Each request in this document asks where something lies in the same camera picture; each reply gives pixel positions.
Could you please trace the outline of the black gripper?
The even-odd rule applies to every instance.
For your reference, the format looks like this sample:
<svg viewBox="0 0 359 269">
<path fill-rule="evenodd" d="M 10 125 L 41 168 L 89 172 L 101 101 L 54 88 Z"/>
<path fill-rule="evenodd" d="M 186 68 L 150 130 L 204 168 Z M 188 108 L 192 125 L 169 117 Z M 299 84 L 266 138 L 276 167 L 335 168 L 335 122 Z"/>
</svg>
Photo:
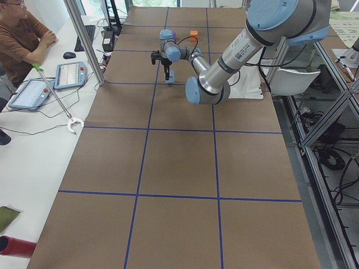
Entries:
<svg viewBox="0 0 359 269">
<path fill-rule="evenodd" d="M 164 66 L 164 73 L 165 73 L 165 81 L 169 81 L 170 78 L 170 65 L 171 61 L 163 54 L 161 51 L 152 51 L 151 55 L 151 63 L 152 65 L 156 64 L 156 61 L 159 61 L 162 66 Z"/>
</svg>

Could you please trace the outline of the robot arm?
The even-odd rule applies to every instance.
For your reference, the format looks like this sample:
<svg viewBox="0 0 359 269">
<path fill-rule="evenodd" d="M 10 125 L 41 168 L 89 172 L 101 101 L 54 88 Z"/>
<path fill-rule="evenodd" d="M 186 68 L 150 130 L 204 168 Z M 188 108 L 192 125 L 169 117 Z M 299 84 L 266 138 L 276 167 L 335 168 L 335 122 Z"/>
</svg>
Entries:
<svg viewBox="0 0 359 269">
<path fill-rule="evenodd" d="M 184 59 L 191 63 L 197 77 L 186 82 L 185 93 L 192 104 L 217 105 L 231 93 L 228 80 L 238 73 L 261 48 L 270 47 L 282 37 L 287 45 L 315 43 L 329 32 L 331 2 L 321 0 L 250 1 L 246 26 L 213 64 L 209 64 L 197 47 L 180 46 L 173 32 L 160 32 L 160 48 L 151 53 L 151 62 L 160 61 L 165 78 L 169 66 Z"/>
</svg>

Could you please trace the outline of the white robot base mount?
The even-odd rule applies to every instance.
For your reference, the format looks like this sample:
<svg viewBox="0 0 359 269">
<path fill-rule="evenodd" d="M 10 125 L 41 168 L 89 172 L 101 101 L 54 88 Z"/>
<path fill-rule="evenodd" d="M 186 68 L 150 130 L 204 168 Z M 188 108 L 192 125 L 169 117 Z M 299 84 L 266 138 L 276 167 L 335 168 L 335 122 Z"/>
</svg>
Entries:
<svg viewBox="0 0 359 269">
<path fill-rule="evenodd" d="M 243 66 L 228 83 L 231 86 L 230 99 L 263 99 L 260 74 L 257 67 Z"/>
</svg>

